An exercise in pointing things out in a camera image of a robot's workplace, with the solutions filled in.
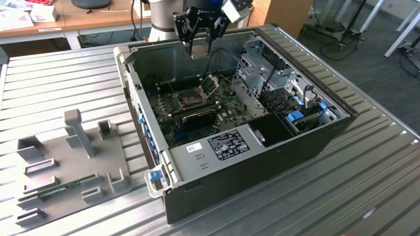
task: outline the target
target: desk leg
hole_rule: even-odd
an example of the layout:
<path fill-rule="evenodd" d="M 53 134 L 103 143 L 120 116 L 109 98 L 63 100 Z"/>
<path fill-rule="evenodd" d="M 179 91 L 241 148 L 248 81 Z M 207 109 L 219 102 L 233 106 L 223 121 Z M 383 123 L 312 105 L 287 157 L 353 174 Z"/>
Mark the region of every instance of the desk leg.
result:
<path fill-rule="evenodd" d="M 336 22 L 340 22 L 340 21 L 341 21 L 343 16 L 344 16 L 344 14 L 345 14 L 345 12 L 347 12 L 347 9 L 348 9 L 348 6 L 349 6 L 351 3 L 352 3 L 352 0 L 345 0 L 345 3 L 344 3 L 343 8 L 341 8 L 341 10 L 340 10 L 340 13 L 339 13 L 339 15 L 336 16 Z"/>
<path fill-rule="evenodd" d="M 411 24 L 408 25 L 407 29 L 404 30 L 404 32 L 401 33 L 400 37 L 397 38 L 397 40 L 395 41 L 395 43 L 392 44 L 391 48 L 388 49 L 387 53 L 385 53 L 385 57 L 389 57 L 391 54 L 393 53 L 393 51 L 397 49 L 397 47 L 401 45 L 403 40 L 405 39 L 407 35 L 409 34 L 409 32 L 412 31 L 412 29 L 416 27 L 417 22 L 420 21 L 420 13 L 417 14 L 416 18 L 413 19 L 413 21 L 411 22 Z"/>
<path fill-rule="evenodd" d="M 335 2 L 335 0 L 328 0 L 327 6 L 325 6 L 325 8 L 324 8 L 324 12 L 323 12 L 321 18 L 320 18 L 320 24 L 321 24 L 321 25 L 323 25 L 323 23 L 324 23 L 324 21 L 325 21 L 327 15 L 328 15 L 328 13 L 329 13 L 329 11 L 331 11 L 331 8 L 332 8 L 332 6 L 333 6 L 333 2 Z"/>
<path fill-rule="evenodd" d="M 412 19 L 415 13 L 419 11 L 419 8 L 420 8 L 420 4 L 417 4 L 417 7 L 415 7 L 415 8 L 412 9 L 412 11 L 409 12 L 408 16 L 405 17 L 405 19 L 404 19 L 404 21 L 403 21 L 400 27 L 396 29 L 396 31 L 401 32 L 401 30 L 403 30 L 403 28 L 405 27 L 408 21 Z"/>
<path fill-rule="evenodd" d="M 75 31 L 64 31 L 64 36 L 67 38 L 68 44 L 71 45 L 71 49 L 81 49 L 81 45 L 79 42 L 79 32 Z"/>
<path fill-rule="evenodd" d="M 384 0 L 379 0 L 379 2 L 377 2 L 377 4 L 376 4 L 376 6 L 375 6 L 375 8 L 373 8 L 373 10 L 372 10 L 372 12 L 371 12 L 368 18 L 367 18 L 367 21 L 364 22 L 364 24 L 363 24 L 363 26 L 361 26 L 361 28 L 360 28 L 360 32 L 361 32 L 361 33 L 363 33 L 363 32 L 367 30 L 367 28 L 369 27 L 369 25 L 371 25 L 371 23 L 372 23 L 372 20 L 373 20 L 376 14 L 379 13 L 379 9 L 380 9 L 380 6 L 381 6 L 381 4 L 383 4 L 383 1 L 384 1 Z"/>

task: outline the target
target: wooden desk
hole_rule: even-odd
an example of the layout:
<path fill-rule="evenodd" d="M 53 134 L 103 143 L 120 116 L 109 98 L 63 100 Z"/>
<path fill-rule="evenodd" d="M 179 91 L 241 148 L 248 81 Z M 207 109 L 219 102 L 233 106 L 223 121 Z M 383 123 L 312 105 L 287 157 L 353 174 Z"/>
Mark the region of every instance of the wooden desk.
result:
<path fill-rule="evenodd" d="M 87 14 L 88 10 L 75 7 L 71 0 L 61 0 L 61 4 L 67 30 L 81 30 L 132 24 L 129 13 L 131 0 L 112 0 L 109 7 L 92 10 L 93 12 L 89 14 Z M 136 23 L 140 23 L 140 17 L 136 12 L 133 13 L 133 19 Z M 151 22 L 151 18 L 144 18 L 143 22 Z"/>
<path fill-rule="evenodd" d="M 105 7 L 87 14 L 88 10 L 75 7 L 71 0 L 57 0 L 53 5 L 59 13 L 56 22 L 35 23 L 33 27 L 0 32 L 0 44 L 64 37 L 71 48 L 80 49 L 80 35 L 133 29 L 129 11 L 101 12 L 100 10 L 108 10 Z M 112 0 L 109 11 L 129 9 L 131 0 Z M 136 13 L 133 19 L 139 29 L 140 17 Z M 151 27 L 151 18 L 144 17 L 143 23 L 144 28 Z M 43 31 L 43 29 L 55 29 L 55 31 Z"/>
<path fill-rule="evenodd" d="M 1 31 L 0 44 L 63 37 L 63 31 L 65 31 L 65 22 L 63 16 L 61 0 L 57 0 L 53 3 L 53 6 L 57 11 L 56 22 L 33 22 L 33 27 Z"/>

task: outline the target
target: metal table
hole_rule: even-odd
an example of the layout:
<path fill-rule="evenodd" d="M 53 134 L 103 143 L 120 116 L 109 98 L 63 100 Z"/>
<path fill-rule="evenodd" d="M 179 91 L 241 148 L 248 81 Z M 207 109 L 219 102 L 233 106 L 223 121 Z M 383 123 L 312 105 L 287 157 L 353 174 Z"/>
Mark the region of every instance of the metal table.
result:
<path fill-rule="evenodd" d="M 361 33 L 364 33 L 367 31 L 367 29 L 368 29 L 368 27 L 369 27 L 369 25 L 371 25 L 376 15 L 377 15 L 377 13 L 379 13 L 380 6 L 381 6 L 383 2 L 384 2 L 384 0 L 377 0 L 377 3 L 375 5 L 375 7 L 373 7 L 373 10 L 369 13 L 368 18 L 367 18 L 365 22 L 363 23 L 361 28 L 359 30 Z M 327 18 L 328 14 L 329 14 L 329 11 L 331 11 L 331 8 L 333 6 L 333 3 L 335 3 L 335 0 L 328 0 L 327 6 L 323 9 L 323 14 L 321 14 L 320 21 L 319 21 L 320 25 L 323 25 L 323 23 L 325 21 L 325 18 Z M 341 9 L 340 9 L 340 11 L 337 13 L 337 16 L 336 16 L 336 18 L 333 18 L 333 21 L 337 22 L 337 23 L 341 22 L 341 19 L 343 19 L 345 13 L 347 13 L 347 10 L 348 10 L 349 4 L 352 3 L 352 0 L 345 0 L 345 2 L 343 2 L 343 3 L 344 3 L 344 5 L 343 5 L 343 7 L 341 7 Z"/>
<path fill-rule="evenodd" d="M 411 31 L 413 30 L 413 28 L 416 27 L 419 21 L 420 21 L 420 0 L 413 0 L 415 4 L 412 11 L 409 12 L 408 16 L 405 17 L 403 23 L 400 24 L 399 28 L 396 29 L 397 32 L 401 32 L 401 30 L 404 29 L 407 23 L 411 21 L 411 23 L 408 24 L 405 30 L 403 31 L 403 33 L 400 34 L 399 38 L 396 39 L 396 41 L 393 42 L 393 44 L 391 45 L 388 51 L 385 52 L 385 57 L 391 57 L 392 53 L 395 52 L 395 50 L 401 46 L 404 39 L 407 38 L 407 35 L 411 33 Z"/>
<path fill-rule="evenodd" d="M 13 224 L 21 159 L 11 140 L 65 135 L 63 109 L 79 108 L 91 127 L 119 124 L 135 189 L 24 235 L 417 235 L 419 136 L 283 31 L 269 35 L 361 113 L 321 154 L 281 176 L 187 220 L 168 225 L 143 181 L 147 163 L 128 113 L 112 47 L 12 58 L 1 70 L 0 229 Z"/>

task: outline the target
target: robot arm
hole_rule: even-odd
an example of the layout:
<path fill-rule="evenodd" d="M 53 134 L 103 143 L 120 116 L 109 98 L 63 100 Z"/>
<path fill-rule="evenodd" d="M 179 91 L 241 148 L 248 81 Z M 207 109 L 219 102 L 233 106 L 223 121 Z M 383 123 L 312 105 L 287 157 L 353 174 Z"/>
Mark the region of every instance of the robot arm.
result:
<path fill-rule="evenodd" d="M 173 18 L 179 39 L 189 56 L 199 30 L 207 30 L 208 54 L 212 41 L 223 37 L 231 22 L 239 22 L 249 14 L 251 7 L 252 0 L 187 0 L 185 10 L 173 13 Z"/>

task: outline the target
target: cable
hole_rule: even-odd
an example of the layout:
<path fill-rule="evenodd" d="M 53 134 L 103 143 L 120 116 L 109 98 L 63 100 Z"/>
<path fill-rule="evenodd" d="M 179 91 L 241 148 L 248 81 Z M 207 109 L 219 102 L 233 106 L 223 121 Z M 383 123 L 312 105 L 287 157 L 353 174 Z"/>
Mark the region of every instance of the cable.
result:
<path fill-rule="evenodd" d="M 403 62 L 401 62 L 403 56 L 405 57 L 405 59 L 408 59 L 408 58 L 407 58 L 407 55 L 404 55 L 403 52 L 401 52 L 401 56 L 400 56 L 400 67 L 401 67 L 401 69 L 403 69 L 403 70 L 407 72 L 407 74 L 409 74 L 416 80 L 420 80 L 419 77 L 417 77 L 416 75 L 413 75 L 413 74 L 408 71 L 408 69 L 403 66 Z"/>
<path fill-rule="evenodd" d="M 367 2 L 367 0 L 359 0 L 357 8 L 356 8 L 356 10 L 353 12 L 353 15 L 352 15 L 352 18 L 351 18 L 347 30 L 344 32 L 344 35 L 347 35 L 348 32 L 353 33 L 352 30 L 353 30 L 355 22 L 356 22 L 356 20 L 359 18 L 359 15 L 360 15 L 360 12 L 361 12 L 361 9 L 363 9 L 363 6 L 364 6 L 365 2 Z"/>
<path fill-rule="evenodd" d="M 329 46 L 329 45 L 332 45 L 333 43 L 336 43 L 336 41 L 337 41 L 337 40 L 335 40 L 333 42 L 331 42 L 331 43 L 325 44 L 324 46 L 321 46 L 321 47 L 320 47 L 320 53 L 321 53 L 321 55 L 323 55 L 324 57 L 327 57 L 327 58 L 331 59 L 331 60 L 344 60 L 349 55 L 352 55 L 352 54 L 357 51 L 357 48 L 356 48 L 352 52 L 349 52 L 347 55 L 344 55 L 343 57 L 340 57 L 340 58 L 332 58 L 332 57 L 329 57 L 329 56 L 325 55 L 325 53 L 323 52 L 323 49 L 324 49 L 327 46 Z"/>
<path fill-rule="evenodd" d="M 220 65 L 221 65 L 221 54 L 219 53 L 219 63 L 217 63 L 217 66 L 216 66 L 216 71 L 215 71 L 216 74 L 219 73 Z"/>
<path fill-rule="evenodd" d="M 313 6 L 313 14 L 315 14 L 315 18 L 316 18 L 317 25 L 321 26 L 320 20 L 317 19 L 317 14 L 316 14 L 315 0 L 313 0 L 313 3 L 312 3 L 312 6 Z"/>
<path fill-rule="evenodd" d="M 267 80 L 265 80 L 265 82 L 263 84 L 261 92 L 259 94 L 260 96 L 261 96 L 261 93 L 263 93 L 263 89 L 265 88 L 265 86 L 268 85 L 268 82 L 271 81 L 271 78 L 273 77 L 275 72 L 276 72 L 276 68 L 273 67 L 271 72 L 269 72 L 268 78 L 267 78 Z"/>
<path fill-rule="evenodd" d="M 307 108 L 307 91 L 311 90 L 311 85 L 307 85 L 303 89 L 303 107 Z"/>
<path fill-rule="evenodd" d="M 345 0 L 343 0 L 343 2 L 340 3 L 339 9 L 336 10 L 335 16 L 333 16 L 333 21 L 336 22 L 336 15 L 339 14 L 343 4 L 344 4 Z"/>
<path fill-rule="evenodd" d="M 219 49 L 216 49 L 216 50 L 211 53 L 211 55 L 209 55 L 209 61 L 208 61 L 208 65 L 207 65 L 207 67 L 205 67 L 205 70 L 204 70 L 204 72 L 203 72 L 203 77 L 205 77 L 207 74 L 208 74 L 208 72 L 209 72 L 211 59 L 212 59 L 212 57 L 215 56 L 215 53 L 216 53 L 216 52 L 220 52 L 220 51 L 225 52 L 225 53 L 237 61 L 239 64 L 241 64 L 243 66 L 245 66 L 244 63 L 239 60 L 239 58 L 237 58 L 228 50 L 225 50 L 225 49 L 223 49 L 223 48 L 219 48 Z"/>
<path fill-rule="evenodd" d="M 108 45 L 108 43 L 111 42 L 112 36 L 113 36 L 113 32 L 111 33 L 109 39 L 108 39 L 107 43 L 104 43 L 104 44 L 100 44 L 100 43 L 95 42 L 93 40 L 91 40 L 91 39 L 88 39 L 88 38 L 84 38 L 84 39 L 85 39 L 87 41 L 92 42 L 92 43 L 96 43 L 97 45 L 104 46 L 104 45 Z"/>
<path fill-rule="evenodd" d="M 321 100 L 321 98 L 317 96 L 317 93 L 313 91 L 313 89 L 315 89 L 315 87 L 312 87 L 311 92 L 315 94 L 313 102 L 316 103 L 319 99 Z"/>
<path fill-rule="evenodd" d="M 412 42 L 412 44 L 409 45 L 412 48 L 416 48 L 417 44 L 420 42 L 420 36 L 419 38 L 415 39 L 415 41 Z"/>
<path fill-rule="evenodd" d="M 140 32 L 141 33 L 141 36 L 140 36 L 137 28 L 136 28 L 136 24 L 133 22 L 133 2 L 135 0 L 131 0 L 131 23 L 133 26 L 133 32 L 136 32 L 139 39 L 143 40 L 143 33 Z M 141 22 L 143 22 L 143 9 L 141 9 L 141 1 L 140 1 L 140 29 L 141 29 Z"/>
<path fill-rule="evenodd" d="M 84 35 L 84 36 L 88 38 L 96 38 L 99 36 L 99 33 L 95 36 L 87 36 L 87 35 Z"/>
<path fill-rule="evenodd" d="M 229 80 L 229 79 L 225 78 L 223 75 L 220 75 L 220 77 L 221 77 L 225 81 L 228 81 L 229 83 L 233 83 L 233 78 L 232 78 L 232 80 Z"/>

